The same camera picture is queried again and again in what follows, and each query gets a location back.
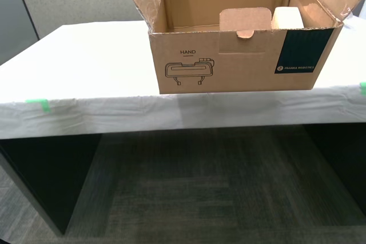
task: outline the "floor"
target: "floor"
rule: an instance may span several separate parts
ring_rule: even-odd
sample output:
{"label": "floor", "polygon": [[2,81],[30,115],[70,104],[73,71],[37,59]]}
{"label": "floor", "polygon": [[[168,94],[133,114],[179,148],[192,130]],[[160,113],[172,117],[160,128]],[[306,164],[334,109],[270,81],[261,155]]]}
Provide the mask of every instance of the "floor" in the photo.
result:
{"label": "floor", "polygon": [[56,237],[0,170],[11,244],[366,243],[366,217],[301,126],[105,135]]}

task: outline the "cardboard box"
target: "cardboard box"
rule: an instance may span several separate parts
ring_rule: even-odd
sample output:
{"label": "cardboard box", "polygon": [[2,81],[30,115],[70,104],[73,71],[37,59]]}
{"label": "cardboard box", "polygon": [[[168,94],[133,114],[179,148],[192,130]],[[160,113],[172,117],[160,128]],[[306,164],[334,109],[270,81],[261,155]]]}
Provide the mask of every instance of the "cardboard box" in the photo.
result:
{"label": "cardboard box", "polygon": [[[133,1],[171,94],[311,89],[360,0]],[[298,7],[304,28],[271,29],[279,6]]]}

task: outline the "white foam block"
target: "white foam block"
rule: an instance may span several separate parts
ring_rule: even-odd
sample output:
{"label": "white foam block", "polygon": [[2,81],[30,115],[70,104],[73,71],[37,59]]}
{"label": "white foam block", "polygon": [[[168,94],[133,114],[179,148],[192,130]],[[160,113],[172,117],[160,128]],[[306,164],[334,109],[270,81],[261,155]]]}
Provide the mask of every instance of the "white foam block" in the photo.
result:
{"label": "white foam block", "polygon": [[302,29],[303,19],[298,7],[277,7],[272,18],[272,29]]}

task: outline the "white table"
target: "white table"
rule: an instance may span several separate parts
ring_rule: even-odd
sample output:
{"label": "white table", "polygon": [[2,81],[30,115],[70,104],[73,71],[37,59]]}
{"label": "white table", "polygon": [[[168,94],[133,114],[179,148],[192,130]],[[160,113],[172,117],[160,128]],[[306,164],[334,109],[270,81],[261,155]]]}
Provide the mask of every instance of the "white table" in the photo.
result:
{"label": "white table", "polygon": [[362,19],[347,20],[310,91],[159,95],[147,32],[143,21],[63,26],[0,67],[0,164],[56,233],[100,138],[78,134],[366,122]]}

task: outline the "table leg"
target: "table leg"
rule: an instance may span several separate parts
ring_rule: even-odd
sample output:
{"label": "table leg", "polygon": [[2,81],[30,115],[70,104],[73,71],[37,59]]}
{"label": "table leg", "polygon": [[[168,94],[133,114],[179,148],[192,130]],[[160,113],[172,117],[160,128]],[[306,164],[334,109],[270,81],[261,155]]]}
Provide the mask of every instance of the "table leg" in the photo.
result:
{"label": "table leg", "polygon": [[366,214],[366,123],[318,124],[304,127]]}
{"label": "table leg", "polygon": [[0,140],[0,165],[40,216],[64,234],[101,134]]}

